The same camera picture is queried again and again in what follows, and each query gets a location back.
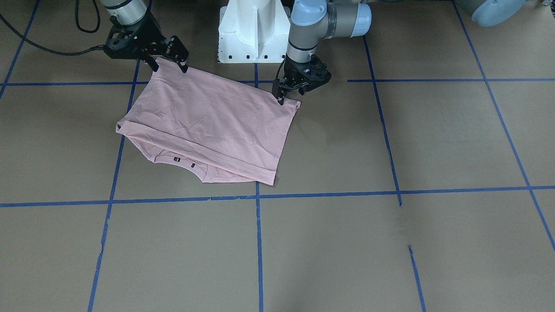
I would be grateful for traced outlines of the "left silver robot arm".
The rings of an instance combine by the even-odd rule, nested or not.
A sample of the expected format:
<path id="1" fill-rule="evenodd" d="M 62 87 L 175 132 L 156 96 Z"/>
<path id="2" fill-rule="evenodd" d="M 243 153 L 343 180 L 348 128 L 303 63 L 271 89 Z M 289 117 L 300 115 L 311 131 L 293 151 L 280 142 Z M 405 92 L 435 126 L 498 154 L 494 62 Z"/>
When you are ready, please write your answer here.
<path id="1" fill-rule="evenodd" d="M 331 80 L 327 65 L 317 56 L 320 41 L 333 38 L 363 37 L 374 23 L 385 27 L 381 18 L 392 22 L 408 14 L 416 0 L 288 0 L 289 34 L 271 94 L 280 105 L 286 96 L 313 91 Z"/>

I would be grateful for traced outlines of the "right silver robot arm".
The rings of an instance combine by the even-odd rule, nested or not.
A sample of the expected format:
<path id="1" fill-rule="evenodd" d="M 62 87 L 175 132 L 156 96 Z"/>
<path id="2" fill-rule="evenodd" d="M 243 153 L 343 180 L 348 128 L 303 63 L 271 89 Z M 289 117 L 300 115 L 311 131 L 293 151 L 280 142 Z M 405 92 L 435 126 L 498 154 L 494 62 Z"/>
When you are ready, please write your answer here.
<path id="1" fill-rule="evenodd" d="M 102 0 L 112 23 L 103 51 L 111 59 L 135 59 L 158 71 L 156 56 L 188 71 L 189 51 L 177 36 L 162 34 L 161 27 L 144 0 Z"/>

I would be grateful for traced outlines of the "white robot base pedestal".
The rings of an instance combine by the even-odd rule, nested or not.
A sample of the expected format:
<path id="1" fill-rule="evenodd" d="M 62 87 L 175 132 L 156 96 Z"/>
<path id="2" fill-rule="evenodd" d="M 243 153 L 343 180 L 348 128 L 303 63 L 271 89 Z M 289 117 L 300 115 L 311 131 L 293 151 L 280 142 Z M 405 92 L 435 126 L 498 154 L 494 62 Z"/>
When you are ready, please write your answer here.
<path id="1" fill-rule="evenodd" d="M 219 10 L 220 63 L 281 63 L 285 59 L 290 12 L 280 0 L 230 0 Z"/>

